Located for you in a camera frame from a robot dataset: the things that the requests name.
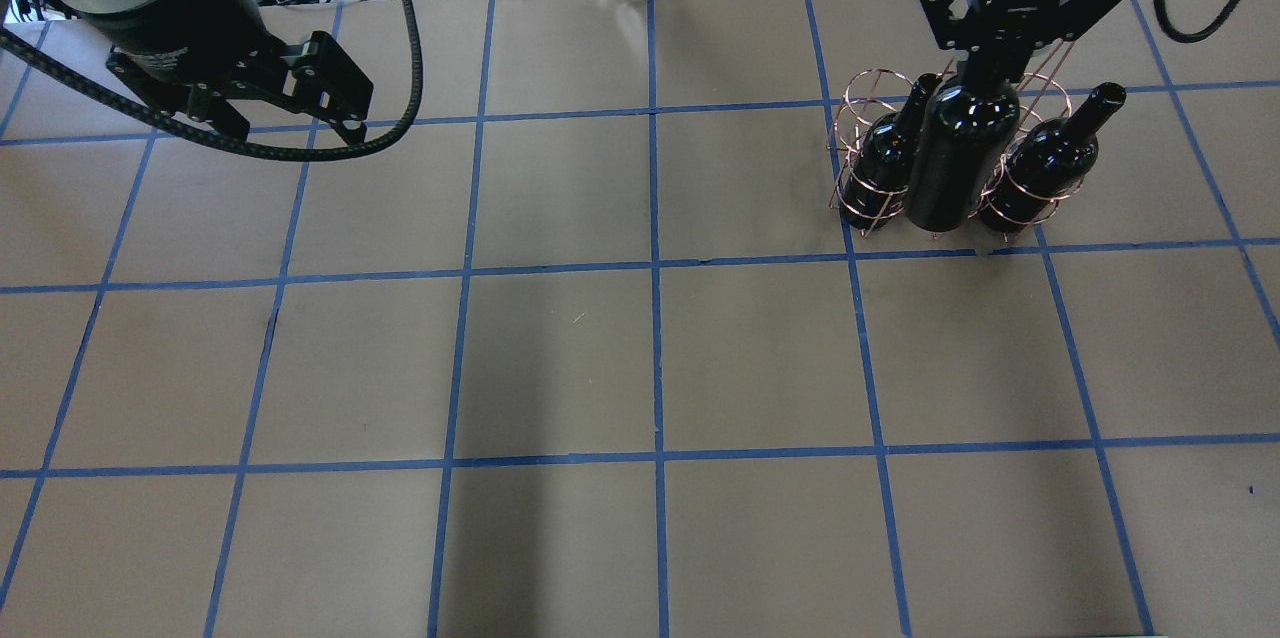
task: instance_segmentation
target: wire bottle holder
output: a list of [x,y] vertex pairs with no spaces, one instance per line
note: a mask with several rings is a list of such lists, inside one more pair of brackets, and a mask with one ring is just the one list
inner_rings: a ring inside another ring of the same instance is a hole
[[[1025,102],[1024,100],[1021,106],[1021,119],[1018,123],[1018,131],[1015,133],[1015,137],[1012,141],[1010,141],[1009,147],[1006,147],[1005,151],[1001,154],[1000,161],[996,164],[996,169],[992,173],[992,177],[988,178],[986,187],[983,187],[982,190],[982,196],[979,196],[978,201],[978,209],[974,210],[973,214],[969,215],[969,218],[977,215],[978,211],[982,210],[983,208],[991,208],[991,210],[995,211],[996,215],[1000,215],[1001,218],[1004,218],[1010,223],[1023,225],[1024,228],[1029,225],[1038,225],[1039,223],[1048,220],[1050,218],[1053,217],[1053,214],[1057,213],[1061,201],[1071,197],[1073,195],[1075,195],[1076,191],[1080,190],[1080,186],[1084,183],[1083,178],[1076,181],[1068,190],[1060,192],[1059,195],[1041,196],[1029,191],[1029,188],[1023,186],[1021,183],[1014,181],[1007,170],[1010,156],[1014,155],[1014,152],[1018,150],[1018,145],[1027,136],[1027,133],[1029,133],[1034,127],[1037,127],[1046,119],[1066,118],[1071,115],[1073,110],[1071,96],[1066,92],[1066,88],[1064,88],[1061,83],[1059,83],[1055,78],[1057,76],[1059,69],[1062,67],[1062,63],[1066,60],[1066,56],[1071,53],[1073,45],[1074,44],[1061,42],[1061,41],[1055,44],[1052,49],[1050,49],[1048,53],[1044,55],[1044,59],[1041,60],[1041,64],[1036,68],[1034,72],[1023,74],[1021,81],[1019,81],[1018,83],[1018,94],[1023,96],[1034,91],[1034,96],[1029,102]],[[1050,61],[1052,61],[1055,58],[1057,59],[1057,63],[1053,64],[1053,68],[1048,73],[1044,73],[1044,68],[1048,67]],[[951,60],[950,63],[947,63],[946,68],[942,69],[941,76],[946,78],[954,74],[955,73],[954,68],[955,68],[955,60]],[[882,87],[882,86],[897,86],[897,85],[906,87],[906,90],[901,95],[895,95],[892,92],[888,92],[892,88]],[[886,220],[902,213],[904,210],[902,200],[906,197],[906,188],[902,188],[900,191],[886,191],[879,188],[878,186],[869,184],[867,181],[861,179],[858,176],[855,167],[858,165],[858,156],[861,151],[863,136],[865,135],[867,129],[876,123],[878,118],[882,118],[883,114],[897,110],[897,106],[895,104],[901,104],[901,101],[906,99],[906,94],[910,91],[911,85],[913,82],[910,78],[908,78],[902,73],[899,73],[888,68],[869,68],[867,70],[863,70],[856,76],[854,76],[849,81],[849,85],[845,87],[842,100],[838,108],[836,109],[836,118],[832,120],[831,124],[827,147],[828,150],[841,151],[841,160],[840,160],[840,172],[836,176],[836,184],[831,191],[831,200],[827,201],[827,206],[828,209],[832,210],[842,208],[844,210],[859,218],[869,220],[870,224],[867,228],[859,231],[859,233],[864,238],[869,236],[869,233],[872,233],[881,224],[883,224]],[[1059,108],[1056,113],[1050,113],[1042,105],[1046,96],[1048,96],[1048,101],[1051,105],[1057,102],[1061,104],[1060,106],[1052,105],[1053,108]],[[842,196],[842,191],[840,190],[841,186],[845,184],[846,179],[856,181],[863,188],[867,188],[873,193],[886,197],[877,215],[867,215],[860,210],[855,209],[854,206],[849,205],[849,202]],[[991,193],[996,191],[996,187],[1002,181],[1009,182],[1014,188],[1016,188],[1018,191],[1023,192],[1027,196],[1030,196],[1032,199],[1046,201],[1044,209],[1037,215],[1037,218],[1033,218],[1029,222],[1010,219],[1007,215],[1005,215],[997,208],[995,208],[989,200]],[[1004,233],[1005,241],[1006,242],[1010,241],[1011,237],[1016,234],[1018,233]]]

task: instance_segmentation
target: black wine bottle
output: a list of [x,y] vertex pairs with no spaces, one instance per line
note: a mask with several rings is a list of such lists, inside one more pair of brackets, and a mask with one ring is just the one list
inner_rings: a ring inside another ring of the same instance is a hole
[[1036,220],[1052,199],[1075,186],[1098,159],[1096,133],[1124,105],[1125,90],[1102,83],[1070,118],[1046,120],[1009,156],[1005,174],[978,218],[992,231],[1018,233]]
[[840,215],[854,228],[876,231],[902,208],[924,108],[941,82],[937,73],[915,78],[902,110],[882,115],[863,136],[858,160],[840,183]]
[[925,110],[906,192],[911,223],[942,233],[960,227],[1018,129],[1018,94],[996,61],[970,54],[959,76],[942,83]]

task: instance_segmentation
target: blue tape line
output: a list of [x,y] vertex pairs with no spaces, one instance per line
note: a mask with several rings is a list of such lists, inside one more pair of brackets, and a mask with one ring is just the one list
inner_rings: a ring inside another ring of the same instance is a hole
[[613,108],[596,110],[563,110],[558,113],[507,113],[485,115],[485,123],[507,123],[511,120],[558,120],[562,118],[612,118],[616,115],[644,115],[648,108]]
[[[1194,446],[1248,446],[1280,443],[1280,433],[1224,433],[1194,436],[1138,436],[1128,438],[1102,438],[1107,448],[1153,448],[1153,447],[1194,447]],[[1037,451],[1084,451],[1093,450],[1092,438],[1056,441],[995,441],[978,443],[906,443],[888,445],[883,452],[899,455],[955,455],[955,454],[1004,454]],[[809,446],[782,448],[695,448],[664,450],[662,460],[672,461],[733,461],[733,460],[785,460],[809,457],[850,457],[876,456],[881,448],[876,446]],[[209,464],[209,465],[142,465],[142,466],[102,466],[102,468],[50,468],[44,469],[4,469],[0,480],[28,480],[45,478],[123,478],[138,475],[233,475],[292,474],[292,473],[351,473],[375,470],[439,470],[444,465],[453,468],[518,468],[530,465],[594,465],[653,462],[658,460],[655,451],[625,451],[603,454],[553,454],[492,457],[444,459],[401,459],[364,461],[324,461],[324,462],[270,462],[248,464]]]
[[[45,27],[40,31],[40,37],[36,38],[36,49],[38,50],[45,45],[45,37],[49,36],[49,28],[52,26],[52,20],[45,23]],[[27,64],[22,69],[22,76],[18,77],[18,86],[13,88],[13,97],[9,99],[9,108],[4,111],[4,118],[0,119],[0,138],[4,137],[4,132],[9,129],[9,122],[13,120],[13,114],[18,111],[18,100],[22,99],[22,91],[27,88],[27,79],[31,78],[32,67]]]
[[[1151,24],[1147,23],[1147,17],[1142,12],[1142,5],[1138,0],[1129,0],[1133,5],[1134,13],[1138,14],[1138,23],[1142,26],[1142,33],[1147,37],[1147,46],[1151,47],[1151,54],[1156,59],[1156,67],[1160,68],[1160,76],[1164,78],[1166,86],[1172,86],[1172,79],[1169,77],[1169,68],[1165,65],[1165,59],[1160,54],[1160,46],[1156,45],[1156,37],[1151,32]],[[1210,169],[1208,159],[1204,158],[1204,151],[1201,150],[1199,140],[1196,137],[1196,129],[1192,127],[1190,119],[1187,117],[1187,110],[1183,109],[1183,101],[1178,96],[1178,91],[1170,91],[1169,97],[1174,101],[1174,110],[1178,111],[1178,119],[1183,124],[1183,131],[1187,133],[1187,141],[1192,146],[1192,151],[1196,155],[1196,163],[1201,167],[1201,173],[1204,174],[1204,182],[1208,183],[1208,190],[1213,195],[1213,202],[1217,204],[1217,209],[1222,214],[1222,222],[1226,223],[1228,232],[1231,233],[1231,240],[1235,241],[1235,246],[1240,251],[1240,260],[1244,263],[1244,273],[1249,277],[1249,283],[1253,284],[1253,293],[1258,299],[1258,306],[1262,309],[1262,315],[1267,320],[1267,325],[1271,328],[1271,339],[1277,347],[1280,347],[1280,320],[1276,319],[1276,313],[1271,307],[1271,301],[1267,299],[1267,292],[1262,287],[1262,281],[1258,278],[1258,272],[1253,266],[1253,259],[1249,256],[1249,251],[1245,250],[1244,242],[1240,237],[1240,229],[1235,224],[1235,218],[1231,215],[1231,209],[1226,206],[1226,199],[1222,197],[1222,191],[1217,186],[1217,179],[1213,178],[1213,173]]]
[[275,286],[279,278],[246,278],[243,281],[174,281],[169,283],[110,283],[108,292],[136,291],[212,291],[223,288],[261,288]]
[[[1036,241],[1042,247],[1047,246],[1044,229],[1041,225],[1036,225]],[[1062,297],[1062,287],[1057,281],[1057,270],[1053,269],[1053,256],[1044,250],[1041,254],[1041,260],[1044,264],[1044,274],[1048,277],[1050,291],[1053,293],[1053,307],[1057,310],[1062,338],[1066,341],[1066,354],[1071,360],[1071,372],[1075,374],[1075,387],[1080,393],[1080,406],[1083,406],[1084,420],[1089,427],[1089,438],[1093,443],[1094,456],[1098,460],[1098,471],[1102,475],[1102,487],[1107,495],[1107,503],[1111,507],[1111,521],[1115,524],[1116,539],[1120,543],[1120,555],[1124,559],[1125,571],[1129,574],[1129,588],[1133,591],[1138,619],[1142,621],[1143,634],[1152,635],[1156,633],[1156,629],[1152,626],[1151,610],[1147,607],[1147,596],[1142,589],[1138,561],[1134,560],[1133,546],[1129,544],[1129,532],[1125,528],[1124,511],[1120,510],[1120,497],[1116,495],[1115,479],[1111,478],[1111,465],[1107,461],[1106,446],[1102,442],[1102,429],[1098,427],[1098,416],[1093,411],[1093,398],[1089,396],[1089,386],[1084,379],[1080,351],[1075,343],[1075,333],[1071,331],[1071,319],[1066,314],[1066,301]]]
[[1208,83],[1170,83],[1169,86],[1174,91],[1238,91],[1249,88],[1276,88],[1280,87],[1280,81],[1219,81]]
[[76,360],[72,361],[72,370],[67,378],[67,388],[63,391],[61,401],[58,405],[58,413],[54,418],[54,427],[49,433],[49,442],[45,445],[45,455],[40,462],[40,474],[36,477],[36,482],[31,488],[31,497],[27,500],[27,510],[23,511],[22,524],[18,527],[18,537],[14,538],[13,551],[9,553],[9,562],[5,565],[4,579],[0,580],[0,611],[4,610],[5,601],[9,598],[9,588],[13,585],[14,573],[18,570],[18,560],[22,557],[22,548],[27,542],[27,533],[31,530],[31,521],[36,516],[36,505],[40,502],[40,496],[45,488],[46,474],[54,462],[54,452],[58,450],[58,439],[63,433],[63,425],[67,423],[67,411],[72,405],[72,396],[76,395],[76,383],[79,379],[81,368],[84,365],[84,354],[88,351],[90,339],[93,337],[93,327],[97,325],[97,316],[102,310],[102,300],[106,297],[106,284],[111,281],[111,270],[115,269],[115,260],[120,255],[120,246],[124,245],[124,233],[129,228],[129,219],[133,217],[133,206],[138,201],[138,192],[142,190],[142,177],[147,172],[147,164],[151,161],[151,150],[155,147],[155,136],[152,132],[151,137],[147,140],[146,147],[142,149],[142,158],[138,160],[138,169],[133,174],[133,184],[129,187],[129,196],[124,201],[124,210],[120,211],[120,223],[115,228],[115,238],[111,241],[111,251],[106,258],[106,265],[102,268],[102,279],[99,283],[97,295],[93,297],[93,309],[88,314],[88,320],[84,323],[84,333],[81,337],[79,347],[76,350]]
[[762,255],[762,256],[736,256],[736,258],[681,258],[662,260],[662,268],[698,268],[703,265],[771,265],[790,263],[842,263],[849,256],[838,252],[813,254],[813,255]]
[[147,141],[150,133],[115,133],[110,136],[63,136],[54,138],[9,138],[0,141],[0,146],[60,146],[74,143],[110,143],[119,141]]
[[[448,126],[452,123],[475,123],[475,115],[436,115],[431,118],[419,118],[413,120],[415,126]],[[394,126],[394,120],[389,120],[388,126]]]
[[1165,446],[1239,446],[1248,443],[1280,443],[1280,433],[1229,433],[1222,436],[1149,436],[1138,438],[1102,438],[1108,448],[1146,448]]
[[892,456],[951,455],[951,454],[1007,454],[1021,451],[1078,451],[1092,448],[1089,439],[1061,441],[995,441],[987,443],[910,443],[886,446],[884,452]]
[[1041,246],[1009,246],[992,251],[992,255],[1039,255],[1043,251],[1051,254],[1069,252],[1124,252],[1124,251],[1166,251],[1184,249],[1221,249],[1234,247],[1235,241],[1229,238],[1207,241],[1151,241],[1144,243],[1064,243]]
[[[342,4],[338,4],[333,15],[334,36],[342,31]],[[307,150],[315,147],[319,120],[312,119],[310,133],[307,135]],[[298,218],[302,215],[302,199],[307,190],[307,176],[311,164],[303,163],[298,169],[298,183],[293,191],[293,209],[289,211],[289,224],[284,233],[284,247],[280,250],[280,268],[275,281],[275,296],[271,301],[271,315],[266,323],[266,332],[262,336],[262,352],[257,361],[257,374],[253,378],[253,395],[250,398],[248,415],[244,420],[244,437],[241,441],[239,461],[237,464],[236,483],[232,487],[230,506],[227,510],[227,524],[223,528],[223,542],[218,552],[218,568],[214,570],[214,587],[209,594],[209,610],[205,612],[204,638],[212,638],[214,626],[218,621],[218,610],[221,602],[223,584],[227,579],[227,565],[230,560],[232,542],[236,538],[236,524],[239,519],[241,498],[244,495],[244,477],[248,459],[253,450],[253,434],[257,430],[257,415],[262,406],[262,388],[266,386],[266,374],[271,361],[271,346],[275,342],[275,329],[279,325],[280,307],[284,305],[284,290],[288,287],[289,260],[293,258],[293,242],[298,232]]]
[[901,260],[914,258],[973,258],[978,251],[973,249],[934,249],[918,251],[868,251],[856,254],[856,260]]
[[774,460],[806,457],[874,456],[876,446],[813,446],[795,448],[710,448],[667,451],[668,461],[695,460]]
[[727,113],[735,110],[778,110],[787,108],[818,108],[826,105],[823,100],[773,100],[759,102],[719,102],[708,105],[663,105],[653,106],[657,113]]
[[435,638],[440,625],[440,587],[444,583],[444,546],[449,523],[449,497],[453,492],[453,461],[458,438],[458,402],[462,392],[462,356],[466,350],[467,310],[471,299],[471,261],[476,245],[476,214],[480,205],[480,169],[484,156],[484,115],[489,96],[489,61],[493,56],[494,0],[485,13],[484,54],[480,63],[480,97],[476,105],[475,151],[471,156],[471,199],[467,206],[467,238],[462,258],[462,290],[458,295],[458,325],[453,337],[453,378],[449,383],[449,416],[444,429],[444,469],[440,473],[440,501],[435,519],[435,553],[431,562],[431,593],[428,603],[426,634]]
[[662,249],[658,222],[658,22],[654,0],[645,0],[645,42],[649,69],[649,272],[653,318],[653,450],[654,520],[658,546],[658,635],[671,635],[667,569],[667,438],[662,391]]
[[516,265],[504,268],[474,268],[472,275],[531,275],[538,273],[594,273],[598,270],[648,270],[649,261],[620,263],[567,263],[558,265]]
[[92,283],[76,283],[69,286],[0,286],[0,296],[15,296],[27,293],[92,293],[99,286]]
[[[809,15],[809,33],[813,37],[813,53],[817,60],[818,82],[822,85],[822,109],[826,118],[824,132],[831,129],[833,118],[831,113],[832,97],[827,78],[827,60],[822,51],[822,33],[818,31],[818,14],[814,10],[813,0],[804,0],[805,13]],[[832,179],[840,176],[840,158],[835,149],[831,150]],[[845,252],[849,260],[849,287],[854,300],[854,320],[858,325],[858,350],[863,360],[863,382],[867,386],[867,409],[870,414],[872,437],[876,443],[876,470],[881,484],[881,502],[884,510],[884,533],[888,539],[890,568],[893,574],[893,594],[897,598],[897,620],[902,635],[910,638],[911,611],[906,596],[906,578],[902,573],[902,553],[897,536],[897,516],[893,511],[893,489],[888,474],[888,457],[884,452],[884,433],[879,419],[879,402],[876,395],[876,377],[872,370],[872,348],[867,337],[867,316],[863,311],[863,290],[858,274],[859,255],[854,247],[852,233],[849,223],[840,220],[840,229],[845,240]]]
[[[1244,246],[1280,246],[1280,237],[1242,238],[1239,243]],[[1217,249],[1234,247],[1238,242],[1230,238],[1215,238],[1206,241],[1152,241],[1146,243],[1066,243],[1046,246],[1051,254],[1070,252],[1114,252],[1114,251],[1155,251],[1155,250],[1181,250],[1181,249]],[[1009,246],[997,249],[989,255],[1039,255],[1039,246]],[[901,251],[864,251],[858,252],[855,259],[859,263],[870,260],[901,260],[923,258],[973,258],[977,256],[974,249],[923,249]],[[765,264],[796,264],[796,263],[838,263],[847,260],[846,254],[799,254],[799,255],[763,255],[763,256],[726,256],[726,258],[677,258],[659,261],[662,268],[698,268],[709,265],[765,265]],[[617,263],[567,263],[554,265],[508,265],[498,268],[472,268],[470,274],[475,275],[531,275],[539,273],[590,273],[599,270],[649,270],[650,261],[631,260]],[[169,281],[169,282],[138,282],[138,283],[108,283],[106,292],[116,291],[205,291],[221,288],[253,288],[262,286],[275,286],[282,282],[293,283],[344,283],[351,281],[413,281],[421,278],[461,278],[461,268],[445,268],[435,270],[384,270],[371,273],[320,273],[288,275],[280,278],[241,278],[229,281]],[[31,293],[92,293],[100,288],[96,283],[72,284],[44,284],[44,286],[0,286],[0,296],[4,295],[31,295]]]

